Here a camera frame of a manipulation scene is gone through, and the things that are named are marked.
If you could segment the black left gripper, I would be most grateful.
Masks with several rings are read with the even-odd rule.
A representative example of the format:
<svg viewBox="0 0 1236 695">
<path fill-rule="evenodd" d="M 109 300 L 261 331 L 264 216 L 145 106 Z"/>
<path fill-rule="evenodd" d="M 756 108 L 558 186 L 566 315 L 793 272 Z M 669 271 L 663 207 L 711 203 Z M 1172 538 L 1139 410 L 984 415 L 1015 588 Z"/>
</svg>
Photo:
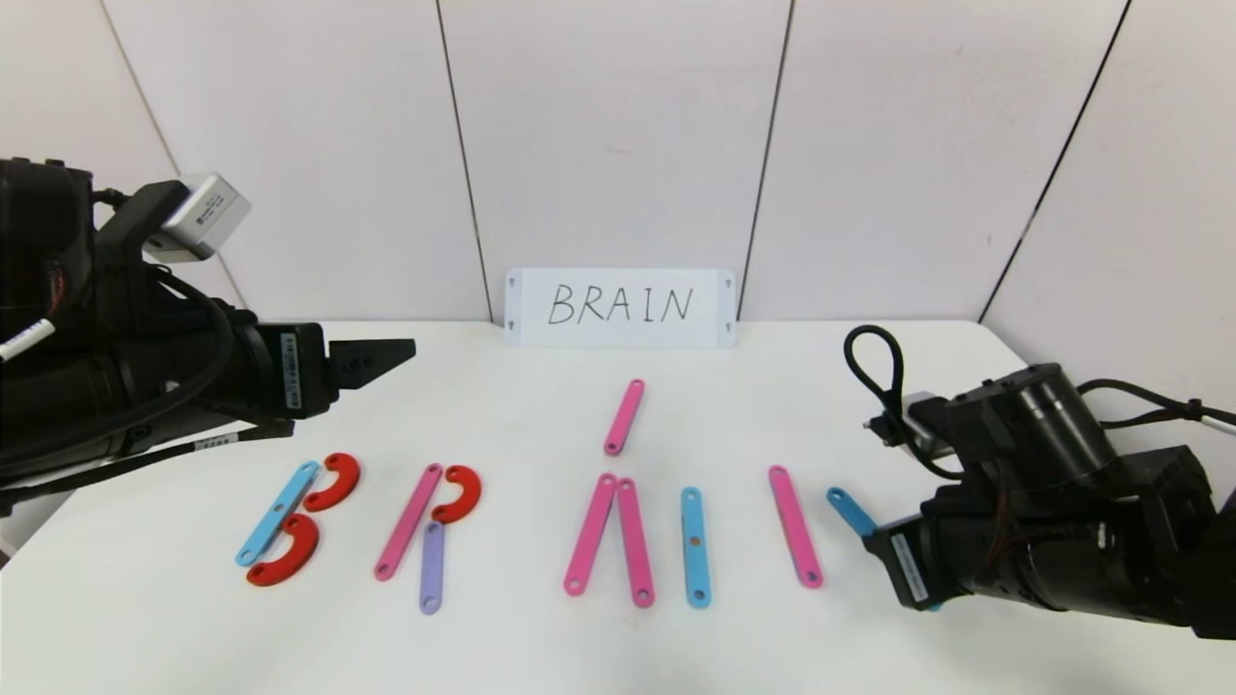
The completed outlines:
<svg viewBox="0 0 1236 695">
<path fill-rule="evenodd" d="M 304 420 L 337 390 L 362 390 L 415 357 L 414 339 L 328 343 L 314 322 L 231 322 L 222 373 L 194 399 L 197 420 Z"/>
</svg>

